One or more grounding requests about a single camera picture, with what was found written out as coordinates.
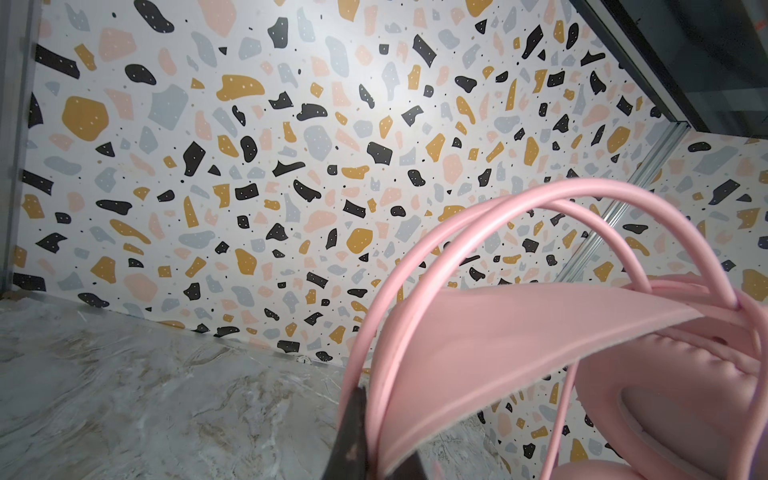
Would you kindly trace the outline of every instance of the floor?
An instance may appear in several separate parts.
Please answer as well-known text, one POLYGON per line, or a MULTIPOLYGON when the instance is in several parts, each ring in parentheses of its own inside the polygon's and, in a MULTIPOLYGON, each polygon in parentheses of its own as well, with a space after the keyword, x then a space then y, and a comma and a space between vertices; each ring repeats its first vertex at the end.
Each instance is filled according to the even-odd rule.
MULTIPOLYGON (((35 299, 0 301, 1 477, 322 475, 341 369, 35 299)), ((446 478, 509 478, 487 442, 472 416, 422 460, 446 478)))

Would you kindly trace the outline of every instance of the black speckle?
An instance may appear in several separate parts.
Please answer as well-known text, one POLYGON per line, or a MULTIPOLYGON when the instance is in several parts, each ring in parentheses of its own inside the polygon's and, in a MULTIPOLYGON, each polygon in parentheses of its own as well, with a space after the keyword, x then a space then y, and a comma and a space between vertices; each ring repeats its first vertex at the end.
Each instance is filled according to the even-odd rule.
POLYGON ((135 83, 144 83, 149 85, 156 85, 157 80, 154 79, 152 72, 147 70, 143 65, 132 63, 125 65, 125 74, 128 78, 135 83))
POLYGON ((106 308, 109 306, 108 301, 100 299, 95 293, 78 293, 78 298, 96 308, 106 308))
POLYGON ((288 18, 278 17, 275 25, 266 30, 272 38, 272 45, 275 48, 285 48, 288 46, 288 18))
POLYGON ((115 212, 118 215, 128 215, 128 211, 133 207, 130 202, 116 200, 97 200, 96 206, 110 212, 115 212))

